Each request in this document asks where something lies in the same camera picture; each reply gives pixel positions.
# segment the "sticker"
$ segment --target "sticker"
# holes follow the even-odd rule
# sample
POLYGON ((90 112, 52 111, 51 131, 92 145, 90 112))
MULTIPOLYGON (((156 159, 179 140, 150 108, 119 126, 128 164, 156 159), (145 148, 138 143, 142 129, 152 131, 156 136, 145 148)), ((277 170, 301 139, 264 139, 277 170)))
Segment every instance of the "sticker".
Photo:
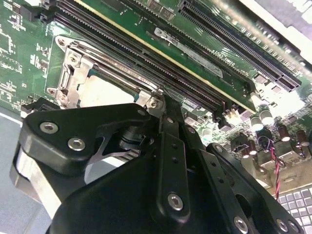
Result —
POLYGON ((160 28, 156 28, 154 31, 155 35, 165 39, 166 41, 170 42, 172 45, 183 51, 183 53, 187 54, 190 58, 195 60, 197 63, 214 73, 220 78, 223 78, 223 74, 220 68, 213 65, 211 62, 207 61, 204 57, 200 56, 199 54, 195 53, 193 50, 189 49, 187 46, 181 44, 173 37, 169 36, 160 28))

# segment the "mounting hole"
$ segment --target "mounting hole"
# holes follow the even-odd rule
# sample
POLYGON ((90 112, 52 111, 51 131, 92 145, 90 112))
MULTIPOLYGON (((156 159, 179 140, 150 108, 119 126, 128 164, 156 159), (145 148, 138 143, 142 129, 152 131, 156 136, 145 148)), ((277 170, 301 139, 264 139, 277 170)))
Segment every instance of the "mounting hole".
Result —
POLYGON ((59 130, 59 127, 52 122, 43 122, 40 124, 40 130, 47 134, 53 134, 59 130))
POLYGON ((137 111, 140 115, 142 115, 142 116, 144 116, 145 115, 145 112, 144 111, 142 111, 142 110, 138 110, 137 111))
POLYGON ((193 134, 196 132, 195 129, 192 127, 188 127, 188 130, 190 131, 190 133, 193 133, 193 134))
POLYGON ((277 225, 279 226, 279 228, 283 231, 283 232, 285 232, 285 233, 287 233, 288 232, 288 227, 286 226, 286 224, 281 220, 281 219, 277 219, 276 220, 276 222, 277 222, 277 225))
POLYGON ((215 149, 220 153, 223 152, 223 149, 221 148, 221 146, 216 145, 215 149))
POLYGON ((224 180, 223 180, 223 179, 221 179, 220 177, 217 177, 217 179, 218 179, 218 181, 219 181, 221 184, 223 184, 223 183, 224 183, 224 180))
POLYGON ((63 39, 58 39, 58 43, 60 46, 64 46, 65 45, 65 41, 63 39))
POLYGON ((168 203, 176 211, 180 211, 183 209, 183 201, 176 194, 169 194, 168 195, 168 203))
POLYGON ((297 227, 297 225, 295 225, 292 221, 288 220, 289 225, 291 226, 291 228, 296 232, 299 233, 299 228, 297 227))
POLYGON ((172 158, 172 162, 175 163, 175 164, 178 164, 178 163, 179 163, 179 160, 178 160, 176 157, 173 157, 173 158, 172 158))

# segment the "electrolytic capacitor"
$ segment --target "electrolytic capacitor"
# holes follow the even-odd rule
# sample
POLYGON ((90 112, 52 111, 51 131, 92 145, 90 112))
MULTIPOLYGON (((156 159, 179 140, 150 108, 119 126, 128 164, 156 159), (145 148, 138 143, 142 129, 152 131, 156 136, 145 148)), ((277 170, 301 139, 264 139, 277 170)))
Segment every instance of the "electrolytic capacitor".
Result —
POLYGON ((254 116, 250 119, 252 130, 254 132, 261 131, 263 129, 263 124, 259 116, 254 116))
POLYGON ((287 127, 285 125, 281 125, 278 127, 278 133, 282 141, 289 141, 291 139, 287 127))
POLYGON ((241 154, 243 158, 249 158, 249 148, 243 149, 241 154))
POLYGON ((300 146, 309 146, 310 143, 304 130, 299 130, 296 132, 296 136, 300 146))
POLYGON ((250 155, 256 155, 257 154, 257 149, 255 147, 254 140, 249 140, 248 141, 248 146, 249 146, 249 154, 250 155))
POLYGON ((271 125, 274 123, 274 118, 269 110, 263 110, 260 112, 260 118, 264 125, 271 125))
POLYGON ((205 128, 202 132, 203 140, 210 141, 213 139, 213 130, 211 128, 205 128))

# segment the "silver screw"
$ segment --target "silver screw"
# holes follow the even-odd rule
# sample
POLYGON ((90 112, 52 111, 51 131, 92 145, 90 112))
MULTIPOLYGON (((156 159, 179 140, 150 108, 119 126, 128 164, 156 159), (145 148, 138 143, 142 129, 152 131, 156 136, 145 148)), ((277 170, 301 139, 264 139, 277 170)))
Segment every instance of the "silver screw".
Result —
POLYGON ((297 225, 295 225, 293 222, 291 222, 290 220, 288 220, 289 225, 291 226, 292 229, 294 229, 294 231, 296 233, 299 233, 299 229, 297 227, 297 225))
POLYGON ((194 128, 188 127, 188 129, 189 129, 190 133, 195 133, 195 129, 194 128))
POLYGON ((283 231, 283 232, 288 232, 288 227, 286 226, 286 224, 280 220, 279 218, 276 220, 277 225, 279 226, 279 228, 283 231))
POLYGON ((215 146, 215 149, 220 153, 223 152, 223 149, 218 145, 215 146))
POLYGON ((145 112, 144 111, 142 111, 142 110, 138 110, 137 111, 140 115, 142 115, 142 116, 144 116, 145 115, 145 112))
POLYGON ((168 202, 169 202, 169 205, 176 211, 180 211, 183 209, 183 201, 176 194, 169 194, 168 195, 168 202))
POLYGON ((52 122, 43 122, 40 124, 40 130, 47 134, 53 134, 59 130, 59 127, 52 122))
POLYGON ((243 234, 248 233, 248 226, 241 217, 235 216, 234 217, 234 224, 240 230, 241 233, 243 233, 243 234))
POLYGON ((75 151, 82 151, 86 148, 86 144, 80 138, 71 138, 67 143, 68 147, 75 151))
POLYGON ((167 117, 167 121, 168 121, 169 123, 174 123, 174 121, 173 121, 170 117, 167 117))
POLYGON ((157 102, 155 100, 151 100, 149 103, 150 107, 156 108, 157 107, 157 102))
POLYGON ((55 88, 47 88, 47 92, 51 95, 55 95, 55 88))
POLYGON ((71 54, 71 55, 69 55, 68 59, 69 59, 72 66, 74 66, 74 67, 78 66, 80 59, 76 55, 71 54))
POLYGON ((58 43, 60 46, 64 46, 65 45, 65 41, 61 38, 58 39, 58 43))

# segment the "black plastic arm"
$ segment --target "black plastic arm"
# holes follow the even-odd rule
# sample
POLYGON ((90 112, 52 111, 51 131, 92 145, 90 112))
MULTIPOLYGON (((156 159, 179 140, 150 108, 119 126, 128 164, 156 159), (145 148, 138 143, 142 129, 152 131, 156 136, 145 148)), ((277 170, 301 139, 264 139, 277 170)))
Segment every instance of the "black plastic arm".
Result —
POLYGON ((50 208, 49 234, 304 233, 221 145, 205 149, 178 102, 165 97, 165 106, 160 118, 123 104, 25 119, 13 168, 50 208), (84 185, 94 156, 131 149, 137 158, 84 185))

